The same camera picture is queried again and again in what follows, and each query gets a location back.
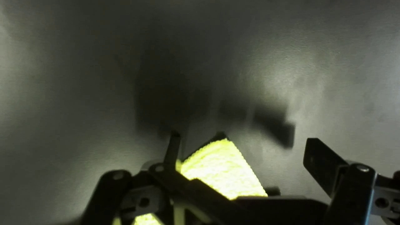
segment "black metal frame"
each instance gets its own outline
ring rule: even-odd
[[[180,136],[174,132],[163,164],[131,176],[110,171],[101,176],[83,225],[111,225],[119,215],[131,225],[154,212],[164,224],[368,224],[371,214],[400,224],[399,175],[388,179],[363,164],[348,164],[319,139],[309,139],[304,166],[331,197],[330,205],[311,199],[271,196],[230,201],[200,180],[175,170]]]

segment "dark background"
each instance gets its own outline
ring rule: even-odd
[[[78,217],[103,172],[160,160],[169,129],[185,150],[225,130],[286,195],[326,200],[301,166],[310,136],[390,175],[399,11],[394,0],[0,0],[1,222]],[[275,141],[286,121],[291,150]]]

